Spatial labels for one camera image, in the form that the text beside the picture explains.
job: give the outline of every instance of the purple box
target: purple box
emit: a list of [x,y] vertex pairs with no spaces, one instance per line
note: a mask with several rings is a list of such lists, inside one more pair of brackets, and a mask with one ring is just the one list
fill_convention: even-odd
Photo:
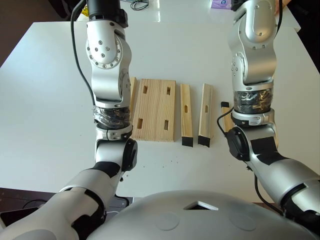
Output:
[[231,9],[231,0],[212,0],[212,9]]

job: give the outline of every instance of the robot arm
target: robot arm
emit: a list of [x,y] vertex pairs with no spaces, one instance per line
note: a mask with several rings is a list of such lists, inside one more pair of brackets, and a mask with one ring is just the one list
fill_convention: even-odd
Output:
[[95,165],[81,171],[39,210],[8,226],[0,240],[86,239],[105,221],[106,208],[123,173],[136,165],[138,146],[129,139],[131,51],[123,30],[128,26],[127,15],[119,0],[88,0],[87,4]]
[[226,137],[230,153],[254,172],[285,216],[319,232],[319,175],[277,150],[271,108],[276,70],[274,9],[274,0],[248,0],[235,13],[228,43],[233,55],[232,120],[236,127]]

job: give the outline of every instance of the wood grain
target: wood grain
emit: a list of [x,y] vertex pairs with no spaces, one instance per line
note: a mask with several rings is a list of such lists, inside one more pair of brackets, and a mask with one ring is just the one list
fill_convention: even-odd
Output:
[[130,77],[130,119],[134,118],[134,105],[135,105],[135,93],[136,93],[136,86],[137,86],[137,78]]
[[202,101],[199,121],[199,136],[213,138],[212,106],[213,86],[204,83],[202,86]]
[[193,138],[190,85],[180,85],[181,96],[181,136]]
[[176,81],[142,79],[133,117],[132,138],[173,142]]
[[[229,107],[222,106],[221,107],[222,114],[227,113],[230,109],[231,109],[230,106]],[[231,119],[231,113],[223,117],[223,123],[224,123],[224,131],[225,132],[229,132],[229,130],[234,127],[234,122]]]

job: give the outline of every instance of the table surface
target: table surface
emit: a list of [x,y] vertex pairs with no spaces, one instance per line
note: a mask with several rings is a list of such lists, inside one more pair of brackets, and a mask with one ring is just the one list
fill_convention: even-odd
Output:
[[[214,87],[213,113],[233,100],[231,52],[223,24],[132,23],[130,75],[176,80],[176,141],[138,142],[136,167],[124,175],[119,196],[170,190],[207,190],[259,201],[252,172],[233,158],[217,125],[210,148],[181,145],[180,84],[191,85],[197,136],[202,84]],[[86,23],[75,23],[80,66],[87,79]],[[279,151],[320,172],[320,76],[296,31],[282,27],[273,107]],[[57,192],[94,164],[91,99],[76,68],[68,22],[34,23],[0,69],[0,187]]]
[[[149,7],[134,11],[129,2],[121,1],[126,11],[129,26],[132,23],[184,23],[184,24],[228,24],[234,20],[234,12],[227,9],[211,7],[212,0],[149,0]],[[83,15],[80,20],[88,20]],[[301,29],[288,7],[283,9],[282,25]]]

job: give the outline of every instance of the black cable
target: black cable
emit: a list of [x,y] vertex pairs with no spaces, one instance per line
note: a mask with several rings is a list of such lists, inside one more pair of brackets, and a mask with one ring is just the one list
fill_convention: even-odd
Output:
[[28,204],[32,203],[32,202],[43,202],[43,203],[46,203],[47,200],[44,200],[44,199],[34,199],[34,200],[31,200],[31,201],[28,201],[26,202],[26,204],[23,205],[22,209],[24,209]]
[[75,40],[75,24],[74,23],[75,23],[75,20],[77,17],[77,13],[79,13],[84,8],[85,5],[86,5],[86,0],[81,0],[72,10],[71,18],[70,18],[71,38],[72,38],[72,47],[73,47],[73,54],[74,54],[74,58],[75,58],[76,67],[78,68],[80,75],[89,90],[91,100],[92,100],[92,105],[94,106],[95,105],[94,93],[92,92],[92,89],[91,89],[85,75],[83,74],[83,72],[80,68],[78,55],[77,55],[77,49],[76,49],[76,40]]
[[140,11],[149,7],[149,0],[121,0],[122,2],[131,3],[130,8]]
[[123,196],[118,196],[117,194],[114,195],[117,199],[122,199],[122,200],[125,200],[125,207],[128,207],[130,205],[130,201],[128,198],[126,197],[123,197]]
[[279,22],[278,22],[278,28],[276,30],[276,33],[278,34],[281,23],[282,23],[282,16],[283,16],[283,3],[282,0],[279,0]]
[[218,127],[220,128],[221,132],[223,133],[224,137],[227,137],[227,133],[223,130],[223,128],[221,127],[219,120],[222,119],[224,116],[230,114],[232,111],[234,110],[234,108],[232,107],[229,111],[227,111],[226,113],[222,114],[220,117],[217,118],[216,123],[218,124]]
[[258,197],[260,198],[260,200],[261,200],[265,205],[267,205],[269,208],[271,208],[272,210],[274,210],[275,212],[277,212],[277,213],[280,214],[281,216],[284,215],[284,213],[283,213],[280,209],[276,208],[275,206],[273,206],[272,204],[270,204],[269,202],[267,202],[267,201],[262,197],[262,195],[260,194],[259,189],[258,189],[258,178],[257,178],[256,175],[254,175],[254,188],[255,188],[256,194],[258,195]]

